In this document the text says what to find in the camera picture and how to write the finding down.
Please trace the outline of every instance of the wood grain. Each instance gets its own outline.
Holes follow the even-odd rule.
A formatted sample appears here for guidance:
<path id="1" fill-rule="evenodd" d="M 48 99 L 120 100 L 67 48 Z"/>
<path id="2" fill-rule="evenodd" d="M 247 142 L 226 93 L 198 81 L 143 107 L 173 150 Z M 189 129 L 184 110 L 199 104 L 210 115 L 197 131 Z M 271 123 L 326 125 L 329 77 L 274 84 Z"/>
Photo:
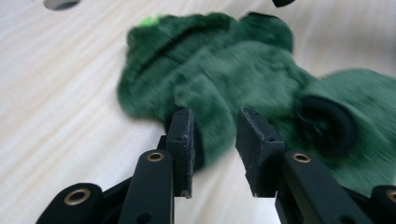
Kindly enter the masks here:
<path id="1" fill-rule="evenodd" d="M 34 223 L 78 182 L 108 189 L 133 174 L 163 127 L 125 116 L 115 88 L 127 32 L 147 16 L 221 11 L 272 14 L 294 33 L 295 61 L 315 76 L 366 67 L 396 76 L 396 1 L 82 0 L 0 3 L 0 223 Z M 273 200 L 253 199 L 232 149 L 176 199 L 176 223 L 277 223 Z"/>

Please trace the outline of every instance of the wooden table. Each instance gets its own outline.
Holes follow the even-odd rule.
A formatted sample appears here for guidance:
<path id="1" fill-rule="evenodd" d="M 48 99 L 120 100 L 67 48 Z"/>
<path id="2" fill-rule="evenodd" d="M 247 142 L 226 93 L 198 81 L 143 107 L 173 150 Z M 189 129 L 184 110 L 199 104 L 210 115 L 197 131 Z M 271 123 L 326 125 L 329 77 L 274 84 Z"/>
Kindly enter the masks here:
<path id="1" fill-rule="evenodd" d="M 56 7 L 62 0 L 47 0 Z M 396 1 L 42 0 L 0 3 L 0 223 L 34 223 L 62 189 L 108 189 L 156 147 L 160 123 L 128 118 L 116 100 L 125 36 L 147 16 L 249 11 L 294 33 L 297 64 L 315 76 L 366 67 L 396 76 Z M 278 223 L 274 200 L 251 197 L 233 148 L 176 199 L 176 223 Z"/>

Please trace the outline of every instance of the metal rivet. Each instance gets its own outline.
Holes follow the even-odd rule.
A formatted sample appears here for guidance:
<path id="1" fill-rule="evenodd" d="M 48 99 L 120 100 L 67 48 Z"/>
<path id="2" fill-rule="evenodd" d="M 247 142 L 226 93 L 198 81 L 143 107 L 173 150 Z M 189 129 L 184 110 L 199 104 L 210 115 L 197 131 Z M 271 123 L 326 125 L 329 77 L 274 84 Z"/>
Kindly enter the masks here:
<path id="1" fill-rule="evenodd" d="M 294 153 L 293 158 L 299 162 L 305 162 L 305 163 L 311 162 L 311 158 L 309 158 L 303 153 Z"/>
<path id="2" fill-rule="evenodd" d="M 77 205 L 85 202 L 91 195 L 88 189 L 76 189 L 66 195 L 64 203 L 67 205 Z"/>
<path id="3" fill-rule="evenodd" d="M 394 203 L 396 203 L 396 190 L 394 189 L 389 189 L 387 191 L 387 196 L 388 198 L 393 201 Z"/>
<path id="4" fill-rule="evenodd" d="M 160 152 L 152 152 L 148 154 L 148 161 L 161 161 L 164 155 Z"/>

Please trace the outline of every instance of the plush toy eye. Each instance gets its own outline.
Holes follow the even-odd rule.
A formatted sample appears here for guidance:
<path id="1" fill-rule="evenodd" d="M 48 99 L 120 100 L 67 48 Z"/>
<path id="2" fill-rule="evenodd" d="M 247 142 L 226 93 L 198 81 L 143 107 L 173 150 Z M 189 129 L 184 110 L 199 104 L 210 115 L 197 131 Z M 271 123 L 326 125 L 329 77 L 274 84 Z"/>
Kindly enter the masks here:
<path id="1" fill-rule="evenodd" d="M 296 132 L 313 141 L 327 157 L 345 156 L 356 145 L 358 127 L 344 106 L 318 96 L 305 96 L 295 106 Z"/>

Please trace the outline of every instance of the green fuzzy fabric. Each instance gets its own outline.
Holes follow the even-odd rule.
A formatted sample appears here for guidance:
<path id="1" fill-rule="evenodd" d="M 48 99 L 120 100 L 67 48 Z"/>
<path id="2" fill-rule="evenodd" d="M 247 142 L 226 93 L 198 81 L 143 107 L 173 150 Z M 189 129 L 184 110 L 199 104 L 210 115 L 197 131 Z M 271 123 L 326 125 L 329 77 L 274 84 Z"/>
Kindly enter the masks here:
<path id="1" fill-rule="evenodd" d="M 395 79 L 367 70 L 315 79 L 295 64 L 291 31 L 279 18 L 164 16 L 131 30 L 128 46 L 118 86 L 122 109 L 134 118 L 166 122 L 178 108 L 193 108 L 206 166 L 231 148 L 241 107 L 264 115 L 288 148 L 315 153 L 293 129 L 293 108 L 300 97 L 318 95 L 345 105 L 360 128 L 354 153 L 337 161 L 318 154 L 334 177 L 366 194 L 392 183 L 396 104 L 389 97 L 396 95 L 390 87 Z"/>

